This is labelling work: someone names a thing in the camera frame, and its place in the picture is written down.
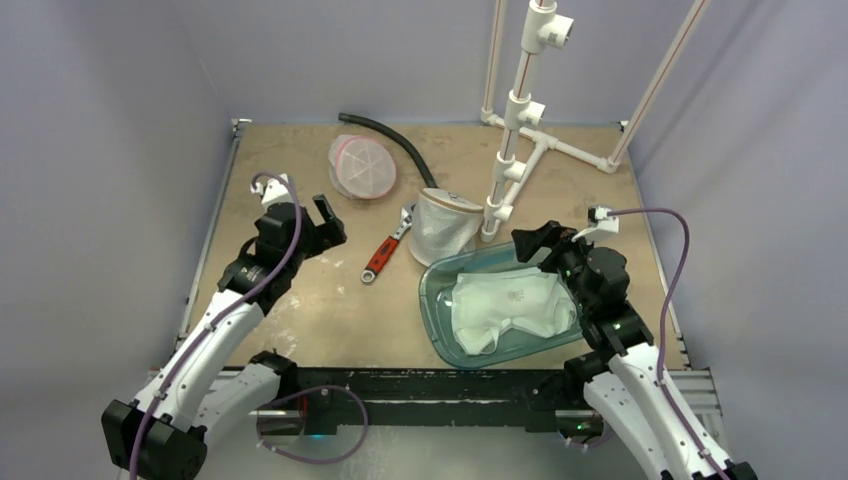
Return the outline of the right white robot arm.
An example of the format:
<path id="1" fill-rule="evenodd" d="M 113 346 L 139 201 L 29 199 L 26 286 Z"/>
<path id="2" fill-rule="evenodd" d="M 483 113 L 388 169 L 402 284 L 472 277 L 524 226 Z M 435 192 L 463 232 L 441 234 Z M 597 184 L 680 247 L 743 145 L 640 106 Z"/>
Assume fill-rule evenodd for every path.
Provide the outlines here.
<path id="1" fill-rule="evenodd" d="M 664 345 L 627 298 L 625 256 L 555 221 L 514 230 L 512 240 L 522 263 L 548 249 L 540 270 L 563 280 L 581 310 L 592 351 L 564 364 L 559 385 L 569 404 L 599 413 L 650 479 L 756 478 L 703 426 L 667 371 Z"/>

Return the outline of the teal plastic bin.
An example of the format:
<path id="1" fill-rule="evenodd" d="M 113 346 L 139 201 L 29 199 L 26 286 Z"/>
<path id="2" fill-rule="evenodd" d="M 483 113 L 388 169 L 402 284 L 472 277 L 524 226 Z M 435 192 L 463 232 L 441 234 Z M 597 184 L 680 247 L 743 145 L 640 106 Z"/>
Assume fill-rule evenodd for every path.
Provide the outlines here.
<path id="1" fill-rule="evenodd" d="M 583 339 L 580 307 L 555 273 L 516 258 L 511 242 L 432 263 L 418 288 L 423 326 L 437 355 L 480 369 Z"/>

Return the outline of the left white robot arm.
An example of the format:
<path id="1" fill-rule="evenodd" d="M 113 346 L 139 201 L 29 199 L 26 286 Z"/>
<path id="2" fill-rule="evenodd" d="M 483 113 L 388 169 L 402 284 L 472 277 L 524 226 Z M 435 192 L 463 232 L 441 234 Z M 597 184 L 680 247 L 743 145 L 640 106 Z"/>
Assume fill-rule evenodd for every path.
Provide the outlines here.
<path id="1" fill-rule="evenodd" d="M 101 416 L 112 463 L 144 479 L 193 479 L 224 430 L 253 406 L 284 409 L 297 399 L 289 361 L 264 352 L 235 386 L 209 392 L 234 350 L 291 288 L 303 261 L 342 245 L 343 222 L 323 195 L 313 202 L 323 222 L 288 194 L 275 196 L 255 222 L 256 236 L 225 268 L 217 290 L 193 331 L 160 370 L 124 403 L 112 401 Z"/>

